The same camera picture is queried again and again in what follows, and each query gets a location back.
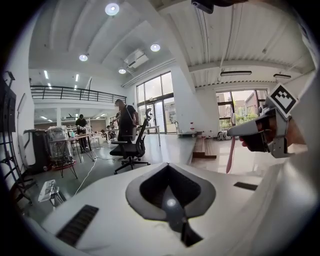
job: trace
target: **black vent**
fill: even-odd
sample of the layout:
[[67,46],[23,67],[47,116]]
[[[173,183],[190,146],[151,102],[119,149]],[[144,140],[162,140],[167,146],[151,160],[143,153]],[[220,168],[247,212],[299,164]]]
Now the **black vent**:
[[70,246],[75,246],[77,241],[94,219],[99,208],[85,205],[56,235],[61,241]]

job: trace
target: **hand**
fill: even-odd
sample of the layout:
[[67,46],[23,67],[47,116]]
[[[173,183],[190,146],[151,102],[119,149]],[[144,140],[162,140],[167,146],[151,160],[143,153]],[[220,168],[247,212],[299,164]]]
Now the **hand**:
[[[257,123],[258,130],[262,129],[262,123]],[[269,130],[265,130],[265,136],[267,142],[270,143],[274,140],[277,131],[277,121],[275,117],[269,118]],[[302,134],[299,131],[295,121],[291,118],[289,120],[288,129],[286,132],[286,143],[287,147],[291,144],[306,144]],[[240,137],[240,141],[242,142],[242,146],[247,147],[247,144],[244,142],[244,139]]]

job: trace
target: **black metal railing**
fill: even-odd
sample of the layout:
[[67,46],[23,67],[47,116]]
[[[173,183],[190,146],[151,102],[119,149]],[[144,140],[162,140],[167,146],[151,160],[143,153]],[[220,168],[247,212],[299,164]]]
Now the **black metal railing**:
[[44,85],[30,86],[31,95],[34,100],[81,100],[104,103],[115,103],[117,99],[126,102],[125,96],[106,93],[97,90],[74,89],[72,87]]

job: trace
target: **air conditioner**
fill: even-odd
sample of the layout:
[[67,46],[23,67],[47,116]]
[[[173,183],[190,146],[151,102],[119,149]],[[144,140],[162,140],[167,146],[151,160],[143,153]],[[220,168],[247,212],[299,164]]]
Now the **air conditioner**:
[[125,60],[124,62],[127,63],[128,68],[134,68],[136,69],[139,67],[141,64],[145,63],[148,61],[148,57],[145,55],[143,51],[140,49],[135,50],[133,53],[131,53]]

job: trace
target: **large window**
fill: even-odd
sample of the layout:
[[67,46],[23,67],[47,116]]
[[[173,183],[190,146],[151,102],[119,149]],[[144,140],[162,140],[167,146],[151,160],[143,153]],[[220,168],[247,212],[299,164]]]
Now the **large window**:
[[176,107],[171,72],[161,74],[140,84],[136,88],[136,98],[140,123],[146,117],[146,109],[151,108],[152,119],[149,126],[159,126],[161,133],[176,132]]
[[228,91],[216,94],[219,109],[220,129],[229,129],[231,113],[235,113],[236,125],[255,119],[259,106],[265,103],[266,90]]

